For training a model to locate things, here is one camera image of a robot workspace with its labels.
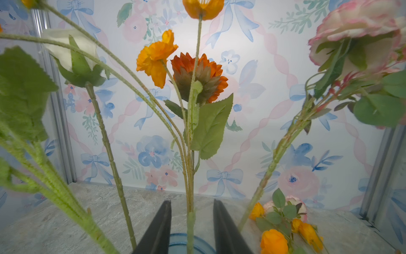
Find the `white lisianthus flower stem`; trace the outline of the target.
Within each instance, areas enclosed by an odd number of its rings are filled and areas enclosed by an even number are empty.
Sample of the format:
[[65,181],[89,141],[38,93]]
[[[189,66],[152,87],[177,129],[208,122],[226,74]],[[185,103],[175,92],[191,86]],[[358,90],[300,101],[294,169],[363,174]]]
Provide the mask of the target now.
[[47,102],[59,87],[21,47],[1,54],[1,147],[32,175],[1,159],[1,186],[15,192],[41,193],[77,223],[106,254],[118,251],[74,197],[45,154],[43,125]]

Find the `white rose flower stem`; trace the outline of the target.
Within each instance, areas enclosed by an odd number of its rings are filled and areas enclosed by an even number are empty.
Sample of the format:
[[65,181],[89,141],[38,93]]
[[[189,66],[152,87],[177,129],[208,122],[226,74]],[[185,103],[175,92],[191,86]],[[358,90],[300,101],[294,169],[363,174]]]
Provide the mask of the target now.
[[88,37],[76,29],[46,29],[42,32],[41,38],[68,44],[90,55],[90,57],[87,57],[79,52],[56,44],[45,45],[45,48],[56,61],[59,72],[65,80],[68,83],[76,87],[82,87],[85,90],[83,92],[83,98],[87,101],[76,101],[75,110],[78,111],[79,108],[82,107],[85,113],[92,115],[98,121],[106,152],[100,154],[103,160],[99,165],[96,165],[96,162],[92,160],[92,174],[84,181],[90,182],[96,176],[101,175],[107,184],[116,185],[130,235],[131,246],[135,249],[137,244],[124,196],[124,189],[117,171],[111,145],[103,122],[103,114],[100,109],[100,105],[105,102],[101,100],[98,92],[95,91],[95,87],[102,86],[106,80],[109,79],[108,70],[102,65],[103,62],[100,61],[97,53],[98,45],[96,42],[92,41],[92,36]]

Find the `orange-red gerbera flower stem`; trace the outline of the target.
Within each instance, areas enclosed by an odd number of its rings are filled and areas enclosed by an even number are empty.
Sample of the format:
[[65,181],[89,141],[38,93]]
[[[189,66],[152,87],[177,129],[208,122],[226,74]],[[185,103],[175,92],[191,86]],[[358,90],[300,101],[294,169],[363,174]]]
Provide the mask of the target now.
[[180,54],[171,60],[171,65],[170,81],[180,103],[166,100],[165,105],[184,121],[182,160],[185,162],[187,210],[192,211],[195,173],[200,161],[217,154],[221,146],[233,96],[218,99],[228,87],[228,79],[223,76],[222,66],[206,55],[197,59],[188,53]]

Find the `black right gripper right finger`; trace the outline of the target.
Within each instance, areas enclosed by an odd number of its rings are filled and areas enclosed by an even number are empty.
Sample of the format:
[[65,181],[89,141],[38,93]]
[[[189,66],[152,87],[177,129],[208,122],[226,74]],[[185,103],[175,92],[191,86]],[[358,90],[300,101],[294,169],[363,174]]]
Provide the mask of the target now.
[[253,254],[220,200],[214,200],[213,219],[217,254]]

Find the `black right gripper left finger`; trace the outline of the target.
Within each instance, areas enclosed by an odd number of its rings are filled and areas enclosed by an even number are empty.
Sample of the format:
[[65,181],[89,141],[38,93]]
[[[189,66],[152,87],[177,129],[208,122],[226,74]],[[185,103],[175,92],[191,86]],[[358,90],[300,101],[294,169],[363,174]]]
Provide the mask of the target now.
[[132,254],[168,254],[171,202],[164,201]]

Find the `orange poppy flower spray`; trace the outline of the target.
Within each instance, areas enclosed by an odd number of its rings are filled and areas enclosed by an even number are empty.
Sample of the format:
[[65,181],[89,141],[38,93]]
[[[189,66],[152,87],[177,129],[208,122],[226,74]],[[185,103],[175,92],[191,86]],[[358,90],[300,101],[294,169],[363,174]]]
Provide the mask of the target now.
[[47,1],[23,1],[23,5],[30,10],[49,11],[71,26],[70,29],[44,30],[38,41],[53,56],[65,80],[86,89],[97,117],[101,113],[94,88],[116,75],[111,67],[99,60],[98,49],[112,57],[139,85],[135,93],[166,125],[179,147],[187,196],[186,250],[189,254],[194,253],[195,174],[201,160],[216,154],[224,134],[223,129],[203,128],[207,117],[215,115],[219,105],[218,97],[227,87],[221,66],[201,54],[194,57],[189,54],[175,56],[178,46],[174,41],[174,32],[166,30],[160,40],[145,46],[136,59],[137,71],[150,77],[156,87],[164,88],[167,81],[173,85],[178,102],[166,100],[160,104],[134,71],[73,19],[66,17]]

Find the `pink carnation flower spray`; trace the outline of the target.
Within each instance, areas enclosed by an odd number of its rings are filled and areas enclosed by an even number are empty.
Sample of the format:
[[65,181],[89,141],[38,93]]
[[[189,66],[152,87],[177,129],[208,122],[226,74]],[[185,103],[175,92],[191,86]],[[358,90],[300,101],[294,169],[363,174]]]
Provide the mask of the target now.
[[310,60],[318,67],[304,86],[301,111],[273,151],[269,164],[239,225],[243,229],[278,163],[314,119],[348,106],[370,126],[393,128],[406,115],[405,1],[348,1],[331,11],[308,42]]

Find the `blue purple glass vase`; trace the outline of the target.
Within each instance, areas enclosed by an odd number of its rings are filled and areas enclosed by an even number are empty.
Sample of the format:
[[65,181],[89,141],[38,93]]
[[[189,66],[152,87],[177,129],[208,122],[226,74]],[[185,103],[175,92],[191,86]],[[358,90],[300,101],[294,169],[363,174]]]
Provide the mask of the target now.
[[[187,254],[186,233],[172,233],[170,235],[168,254]],[[193,254],[216,254],[216,250],[202,238],[194,236]]]

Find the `orange ranunculus flower spray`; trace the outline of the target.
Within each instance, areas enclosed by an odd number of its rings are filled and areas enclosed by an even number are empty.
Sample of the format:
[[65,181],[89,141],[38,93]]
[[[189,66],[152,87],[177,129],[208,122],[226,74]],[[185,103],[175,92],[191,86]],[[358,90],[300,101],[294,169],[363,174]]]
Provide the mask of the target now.
[[261,231],[262,254],[306,254],[299,240],[310,247],[312,254],[327,251],[317,226],[307,222],[308,209],[304,202],[285,196],[280,189],[273,193],[271,201],[255,204],[249,219]]

